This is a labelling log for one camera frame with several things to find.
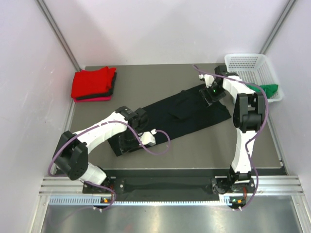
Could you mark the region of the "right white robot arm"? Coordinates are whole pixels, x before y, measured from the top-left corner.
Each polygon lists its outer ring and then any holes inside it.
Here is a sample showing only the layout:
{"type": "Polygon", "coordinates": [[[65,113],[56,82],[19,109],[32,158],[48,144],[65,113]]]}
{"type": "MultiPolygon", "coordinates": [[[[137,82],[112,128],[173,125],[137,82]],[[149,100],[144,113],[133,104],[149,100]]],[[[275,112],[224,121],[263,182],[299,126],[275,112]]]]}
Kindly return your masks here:
{"type": "Polygon", "coordinates": [[[200,94],[212,106],[229,94],[234,100],[233,124],[237,130],[234,159],[226,178],[213,178],[213,191],[247,192],[255,187],[251,178],[251,156],[255,136],[266,122],[266,99],[261,91],[255,92],[235,72],[226,66],[217,66],[213,75],[200,71],[199,79],[205,83],[200,94]]]}

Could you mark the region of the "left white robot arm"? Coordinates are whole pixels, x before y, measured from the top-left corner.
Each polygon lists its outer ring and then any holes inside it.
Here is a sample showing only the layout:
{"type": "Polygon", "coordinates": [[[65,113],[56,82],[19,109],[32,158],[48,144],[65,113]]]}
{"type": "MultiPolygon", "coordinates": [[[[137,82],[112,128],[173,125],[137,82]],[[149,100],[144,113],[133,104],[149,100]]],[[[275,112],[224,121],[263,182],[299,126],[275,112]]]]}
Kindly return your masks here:
{"type": "Polygon", "coordinates": [[[134,139],[131,129],[142,139],[143,129],[147,124],[145,110],[138,108],[132,111],[122,106],[85,130],[62,133],[52,161],[70,180],[89,182],[99,192],[106,192],[110,188],[110,180],[100,167],[88,161],[88,155],[101,143],[116,135],[121,136],[119,143],[122,153],[139,147],[140,143],[134,139]]]}

